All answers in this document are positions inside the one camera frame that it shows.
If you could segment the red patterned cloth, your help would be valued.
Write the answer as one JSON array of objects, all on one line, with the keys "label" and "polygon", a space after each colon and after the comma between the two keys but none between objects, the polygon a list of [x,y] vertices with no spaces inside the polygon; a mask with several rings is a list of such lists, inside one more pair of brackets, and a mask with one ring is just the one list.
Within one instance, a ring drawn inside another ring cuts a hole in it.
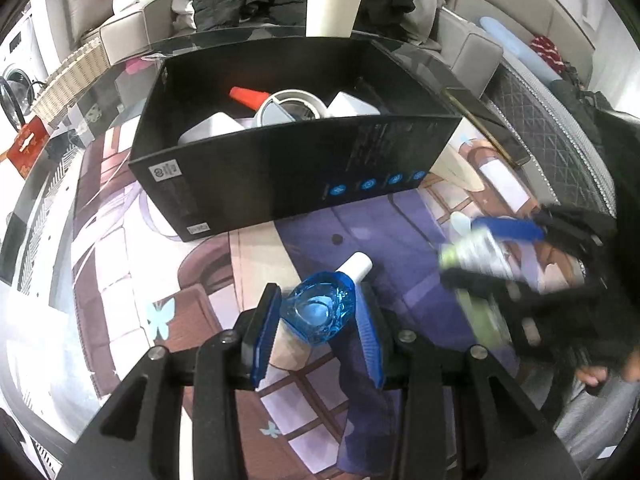
[{"label": "red patterned cloth", "polygon": [[556,45],[546,36],[536,36],[529,47],[546,62],[555,73],[561,75],[565,70],[565,63]]}]

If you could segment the white rounded device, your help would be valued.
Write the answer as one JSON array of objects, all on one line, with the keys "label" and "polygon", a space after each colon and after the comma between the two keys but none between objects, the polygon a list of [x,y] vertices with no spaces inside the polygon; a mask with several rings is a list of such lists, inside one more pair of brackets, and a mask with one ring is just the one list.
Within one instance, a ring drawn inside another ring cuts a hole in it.
[{"label": "white rounded device", "polygon": [[186,145],[242,130],[244,127],[239,122],[223,112],[218,112],[183,133],[178,139],[178,144]]}]

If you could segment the cream tumbler cup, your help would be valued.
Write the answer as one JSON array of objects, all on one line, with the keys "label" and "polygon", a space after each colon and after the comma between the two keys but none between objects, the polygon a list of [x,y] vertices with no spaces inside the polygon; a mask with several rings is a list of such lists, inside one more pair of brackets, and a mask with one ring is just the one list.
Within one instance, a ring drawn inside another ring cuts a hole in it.
[{"label": "cream tumbler cup", "polygon": [[361,0],[307,0],[306,36],[349,38]]}]

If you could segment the glue bottle orange cap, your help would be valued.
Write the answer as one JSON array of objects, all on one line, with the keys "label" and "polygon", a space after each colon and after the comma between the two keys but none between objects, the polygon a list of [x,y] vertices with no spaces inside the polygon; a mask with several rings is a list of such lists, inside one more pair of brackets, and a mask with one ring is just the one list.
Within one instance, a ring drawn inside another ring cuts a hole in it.
[{"label": "glue bottle orange cap", "polygon": [[269,92],[252,90],[244,87],[232,87],[229,91],[232,100],[257,112],[271,96]]}]

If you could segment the silver round tin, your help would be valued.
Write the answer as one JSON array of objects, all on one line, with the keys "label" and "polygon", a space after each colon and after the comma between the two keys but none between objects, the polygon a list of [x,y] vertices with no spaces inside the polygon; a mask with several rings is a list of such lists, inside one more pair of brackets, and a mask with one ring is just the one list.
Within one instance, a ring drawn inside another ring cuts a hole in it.
[{"label": "silver round tin", "polygon": [[329,116],[326,104],[312,93],[288,89],[273,93],[258,108],[254,127],[267,127],[290,122],[306,122]]}]

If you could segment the white rectangular box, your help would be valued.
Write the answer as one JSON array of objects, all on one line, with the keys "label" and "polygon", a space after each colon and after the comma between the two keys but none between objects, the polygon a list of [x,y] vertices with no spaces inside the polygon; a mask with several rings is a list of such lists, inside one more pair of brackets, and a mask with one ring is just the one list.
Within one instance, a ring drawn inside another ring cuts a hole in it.
[{"label": "white rectangular box", "polygon": [[346,92],[338,92],[326,108],[329,117],[373,116],[380,111],[373,105],[364,102]]}]

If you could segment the black cardboard box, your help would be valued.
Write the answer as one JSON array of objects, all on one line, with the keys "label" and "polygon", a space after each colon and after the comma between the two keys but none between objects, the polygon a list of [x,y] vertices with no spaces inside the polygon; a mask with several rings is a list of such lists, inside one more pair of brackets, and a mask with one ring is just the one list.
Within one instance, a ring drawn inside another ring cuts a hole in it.
[{"label": "black cardboard box", "polygon": [[[240,118],[235,87],[345,92],[367,116],[259,126],[182,143],[217,113]],[[182,240],[415,188],[460,115],[372,40],[281,37],[224,44],[163,62],[129,167]]]}]

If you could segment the blue glass bottle white cap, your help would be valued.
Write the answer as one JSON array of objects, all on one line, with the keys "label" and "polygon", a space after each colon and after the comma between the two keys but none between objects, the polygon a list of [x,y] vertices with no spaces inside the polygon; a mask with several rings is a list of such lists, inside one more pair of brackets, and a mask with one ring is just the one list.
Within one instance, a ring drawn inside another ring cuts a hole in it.
[{"label": "blue glass bottle white cap", "polygon": [[354,252],[335,271],[312,274],[282,301],[283,322],[306,344],[326,344],[355,316],[358,285],[372,268],[369,256]]}]

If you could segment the red gift bag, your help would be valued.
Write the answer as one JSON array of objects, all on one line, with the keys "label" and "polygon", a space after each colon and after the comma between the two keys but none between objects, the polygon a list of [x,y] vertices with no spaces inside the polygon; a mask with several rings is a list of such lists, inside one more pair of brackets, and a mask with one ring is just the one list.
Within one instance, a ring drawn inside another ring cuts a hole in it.
[{"label": "red gift bag", "polygon": [[8,160],[18,174],[26,179],[49,138],[50,134],[42,120],[34,116],[21,126],[12,145],[1,154],[1,160]]}]

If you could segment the wicker laundry basket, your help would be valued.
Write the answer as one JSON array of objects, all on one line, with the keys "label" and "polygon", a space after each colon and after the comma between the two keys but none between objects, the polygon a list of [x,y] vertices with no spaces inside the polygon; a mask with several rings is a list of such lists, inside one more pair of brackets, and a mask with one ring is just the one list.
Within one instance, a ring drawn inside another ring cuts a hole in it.
[{"label": "wicker laundry basket", "polygon": [[110,67],[101,39],[91,39],[70,54],[47,79],[32,104],[32,112],[50,125]]}]

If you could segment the washing machine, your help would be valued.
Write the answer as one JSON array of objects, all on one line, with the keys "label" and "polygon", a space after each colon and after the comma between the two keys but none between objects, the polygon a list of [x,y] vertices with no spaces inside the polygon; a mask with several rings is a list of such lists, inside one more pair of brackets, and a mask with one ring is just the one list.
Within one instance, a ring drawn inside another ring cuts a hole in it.
[{"label": "washing machine", "polygon": [[30,6],[1,43],[1,127],[17,132],[48,78]]}]

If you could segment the light blue pillow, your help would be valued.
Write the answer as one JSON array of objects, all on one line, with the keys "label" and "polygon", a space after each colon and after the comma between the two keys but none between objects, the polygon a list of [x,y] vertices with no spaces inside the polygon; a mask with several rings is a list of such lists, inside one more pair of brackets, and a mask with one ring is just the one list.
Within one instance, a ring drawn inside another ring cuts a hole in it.
[{"label": "light blue pillow", "polygon": [[552,70],[540,55],[494,18],[483,16],[480,18],[480,27],[485,32],[488,32],[490,36],[493,36],[503,46],[504,50],[515,56],[546,86],[551,84],[552,81],[561,79],[561,76],[555,70]]}]

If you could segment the grey sofa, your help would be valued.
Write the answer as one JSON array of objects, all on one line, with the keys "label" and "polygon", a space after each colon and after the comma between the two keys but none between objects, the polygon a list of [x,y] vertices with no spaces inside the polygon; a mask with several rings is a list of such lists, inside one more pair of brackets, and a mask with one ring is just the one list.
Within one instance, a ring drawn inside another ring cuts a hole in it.
[{"label": "grey sofa", "polygon": [[[445,10],[446,0],[361,0],[354,27],[432,51],[479,96],[503,48],[477,26]],[[66,58],[93,39],[111,63],[172,36],[240,26],[304,27],[307,0],[41,0],[53,53]]]}]

